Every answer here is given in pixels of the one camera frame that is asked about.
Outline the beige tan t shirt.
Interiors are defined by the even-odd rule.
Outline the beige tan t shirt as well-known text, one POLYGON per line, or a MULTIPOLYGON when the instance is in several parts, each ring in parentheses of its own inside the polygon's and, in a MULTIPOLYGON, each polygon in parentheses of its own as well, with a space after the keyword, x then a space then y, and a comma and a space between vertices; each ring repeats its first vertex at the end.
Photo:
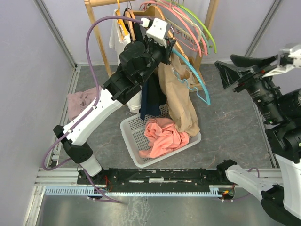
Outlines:
POLYGON ((178 132, 186 132, 193 137, 200 132, 198 117, 190 99, 190 90, 186 84, 178 81, 172 67, 180 74, 180 78, 188 79, 192 73, 186 65, 181 64, 179 57, 172 53, 171 64, 160 63, 158 66, 158 79, 162 92, 167 98, 169 114, 175 122, 178 132))

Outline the turquoise plastic hanger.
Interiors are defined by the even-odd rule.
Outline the turquoise plastic hanger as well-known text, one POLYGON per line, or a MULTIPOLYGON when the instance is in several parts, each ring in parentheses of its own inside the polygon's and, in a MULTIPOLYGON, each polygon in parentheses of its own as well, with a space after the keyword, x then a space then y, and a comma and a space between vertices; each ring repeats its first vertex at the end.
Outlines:
POLYGON ((207 105, 211 105, 211 100, 210 100, 210 96, 207 91, 206 85, 202 81, 202 79, 199 76, 199 74, 197 73, 197 71, 194 69, 194 67, 191 65, 191 63, 182 54, 180 54, 176 49, 172 49, 172 52, 174 54, 176 54, 179 57, 179 59, 184 62, 186 67, 189 68, 192 73, 192 75, 188 79, 186 79, 184 77, 181 79, 180 74, 176 71, 176 69, 174 67, 172 67, 173 73, 177 77, 178 81, 183 84, 185 83, 187 88, 191 92, 196 92, 196 95, 199 99, 204 101, 207 105), (201 88, 204 91, 206 99, 203 99, 203 97, 199 94, 199 89, 197 88, 197 85, 201 85, 201 88))

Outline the salmon pink t shirt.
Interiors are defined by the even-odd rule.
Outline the salmon pink t shirt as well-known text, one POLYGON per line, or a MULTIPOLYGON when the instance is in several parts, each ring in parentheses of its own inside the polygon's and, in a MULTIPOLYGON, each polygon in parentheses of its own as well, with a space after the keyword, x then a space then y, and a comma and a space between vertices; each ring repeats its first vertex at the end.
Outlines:
POLYGON ((144 135, 149 141, 149 149, 139 151, 142 158, 155 159, 164 156, 190 141, 190 136, 186 132, 178 132, 174 121, 169 118, 148 119, 144 135))

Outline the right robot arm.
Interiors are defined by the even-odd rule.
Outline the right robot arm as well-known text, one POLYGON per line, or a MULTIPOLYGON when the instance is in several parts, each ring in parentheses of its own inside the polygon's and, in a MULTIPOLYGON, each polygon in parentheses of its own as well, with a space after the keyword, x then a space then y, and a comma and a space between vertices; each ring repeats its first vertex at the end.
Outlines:
POLYGON ((265 182, 243 170, 235 162, 216 172, 221 184, 229 181, 256 197, 265 212, 286 226, 301 223, 301 91, 282 94, 273 83, 276 70, 295 68, 288 54, 267 58, 231 55, 231 63, 216 61, 224 88, 234 92, 246 90, 256 104, 265 124, 270 148, 281 170, 282 184, 265 182))

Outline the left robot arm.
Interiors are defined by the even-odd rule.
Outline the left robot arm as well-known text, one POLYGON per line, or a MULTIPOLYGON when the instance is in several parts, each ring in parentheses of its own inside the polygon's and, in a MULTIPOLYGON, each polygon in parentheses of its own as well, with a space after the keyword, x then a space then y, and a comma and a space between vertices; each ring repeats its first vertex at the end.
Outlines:
POLYGON ((54 133, 67 155, 80 164, 93 183, 103 181, 104 172, 87 144, 87 138, 113 112, 126 105, 141 91, 160 63, 170 64, 176 41, 164 38, 160 45, 153 38, 133 41, 120 54, 116 72, 103 84, 96 99, 74 120, 65 126, 57 125, 54 133))

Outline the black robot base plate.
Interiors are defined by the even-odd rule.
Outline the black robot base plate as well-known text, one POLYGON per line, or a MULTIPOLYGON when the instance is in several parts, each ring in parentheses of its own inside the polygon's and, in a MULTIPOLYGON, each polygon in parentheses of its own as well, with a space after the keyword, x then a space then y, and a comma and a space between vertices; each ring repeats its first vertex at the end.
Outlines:
POLYGON ((225 170, 236 165, 226 160, 216 169, 104 169, 91 177, 95 185, 109 187, 111 192, 208 192, 213 185, 233 185, 225 170))

